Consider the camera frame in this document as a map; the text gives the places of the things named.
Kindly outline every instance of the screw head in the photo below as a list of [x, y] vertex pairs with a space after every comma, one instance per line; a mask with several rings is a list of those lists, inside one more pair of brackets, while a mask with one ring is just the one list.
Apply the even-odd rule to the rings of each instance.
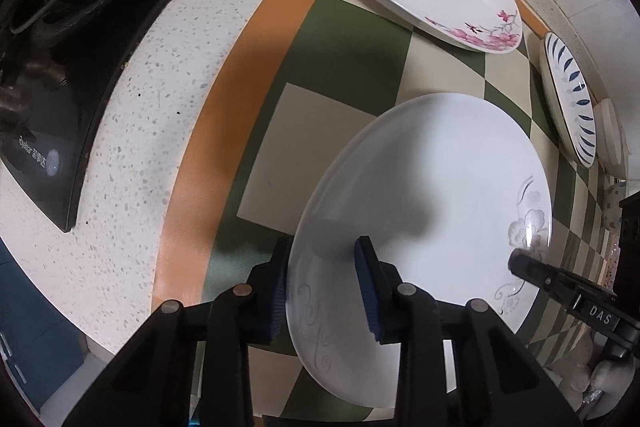
[[160, 311], [165, 315], [171, 315], [180, 309], [180, 302], [173, 299], [164, 301], [160, 306]]
[[398, 285], [397, 290], [400, 295], [409, 296], [415, 293], [415, 286], [409, 282], [403, 282]]
[[489, 309], [489, 304], [482, 299], [471, 299], [471, 309], [478, 313], [484, 313]]
[[234, 295], [237, 297], [246, 297], [247, 295], [251, 295], [252, 291], [254, 291], [254, 289], [248, 284], [236, 284], [234, 286]]

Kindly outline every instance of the speckled countertop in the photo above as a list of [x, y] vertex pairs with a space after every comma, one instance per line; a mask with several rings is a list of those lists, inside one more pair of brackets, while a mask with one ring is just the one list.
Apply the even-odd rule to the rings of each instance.
[[171, 0], [98, 130], [78, 223], [62, 233], [0, 164], [0, 236], [40, 291], [115, 352], [150, 311], [162, 223], [196, 118], [261, 0]]

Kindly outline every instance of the checkered floor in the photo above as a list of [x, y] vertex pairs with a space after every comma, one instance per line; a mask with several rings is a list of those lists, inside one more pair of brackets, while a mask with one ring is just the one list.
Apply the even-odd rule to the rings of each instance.
[[[538, 72], [540, 39], [525, 28], [506, 55], [465, 51], [434, 39], [372, 0], [316, 0], [268, 93], [244, 151], [216, 236], [203, 299], [242, 282], [275, 240], [293, 234], [320, 177], [375, 117], [430, 92], [484, 98], [522, 127], [545, 169], [554, 202], [548, 261], [597, 280], [604, 270], [604, 188], [596, 163], [566, 158]], [[538, 295], [517, 335], [542, 364], [560, 357], [582, 328]], [[251, 349], [257, 413], [359, 421], [384, 412], [347, 404], [306, 373], [287, 331], [270, 350]]]

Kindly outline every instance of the plate with blue leaf pattern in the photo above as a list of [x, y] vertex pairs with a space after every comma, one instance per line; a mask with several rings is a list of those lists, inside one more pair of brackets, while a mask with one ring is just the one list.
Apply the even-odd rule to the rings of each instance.
[[596, 155], [596, 128], [587, 84], [569, 48], [555, 33], [540, 43], [546, 101], [566, 151], [589, 168]]

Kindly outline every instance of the stovetop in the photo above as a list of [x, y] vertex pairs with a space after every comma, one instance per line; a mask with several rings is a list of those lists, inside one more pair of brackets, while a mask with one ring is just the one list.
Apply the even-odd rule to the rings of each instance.
[[114, 84], [167, 1], [0, 4], [0, 156], [64, 232]]

